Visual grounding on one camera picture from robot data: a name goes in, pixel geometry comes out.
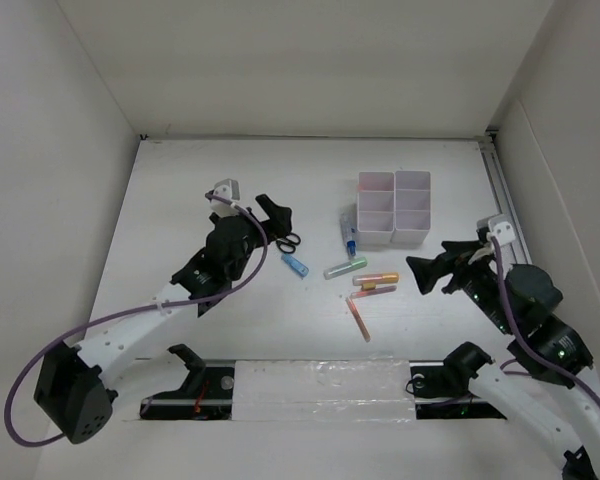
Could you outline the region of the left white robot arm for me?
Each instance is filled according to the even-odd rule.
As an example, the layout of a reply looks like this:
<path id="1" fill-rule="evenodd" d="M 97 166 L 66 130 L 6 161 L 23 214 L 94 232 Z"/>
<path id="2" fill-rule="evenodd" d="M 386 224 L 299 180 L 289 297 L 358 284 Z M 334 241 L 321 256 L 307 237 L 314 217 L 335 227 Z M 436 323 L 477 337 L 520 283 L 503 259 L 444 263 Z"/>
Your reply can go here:
<path id="1" fill-rule="evenodd" d="M 213 229 L 155 300 L 96 320 L 104 329 L 89 339 L 74 345 L 58 339 L 43 350 L 34 400 L 70 443 L 84 443 L 104 427 L 123 397 L 120 375 L 150 347 L 183 361 L 171 368 L 168 384 L 181 396 L 196 394 L 203 382 L 201 360 L 169 340 L 168 328 L 180 309 L 194 306 L 204 315 L 244 288 L 254 278 L 244 273 L 254 251 L 266 252 L 293 232 L 291 209 L 266 194 L 256 198 L 265 220 L 218 189 L 206 197 Z"/>

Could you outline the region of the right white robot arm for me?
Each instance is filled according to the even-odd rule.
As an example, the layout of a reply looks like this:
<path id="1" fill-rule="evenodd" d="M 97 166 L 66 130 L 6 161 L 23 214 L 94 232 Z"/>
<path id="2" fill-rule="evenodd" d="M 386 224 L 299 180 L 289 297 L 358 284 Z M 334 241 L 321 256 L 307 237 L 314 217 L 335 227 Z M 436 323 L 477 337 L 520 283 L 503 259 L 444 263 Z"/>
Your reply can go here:
<path id="1" fill-rule="evenodd" d="M 448 278 L 445 294 L 464 292 L 503 334 L 520 375 L 538 381 L 560 407 L 554 414 L 511 383 L 511 373 L 472 342 L 435 366 L 414 368 L 408 393 L 448 412 L 475 398 L 540 443 L 565 479 L 600 479 L 600 379 L 578 332 L 554 313 L 563 299 L 551 277 L 530 264 L 504 266 L 502 248 L 488 241 L 445 241 L 433 259 L 409 256 L 421 294 Z"/>

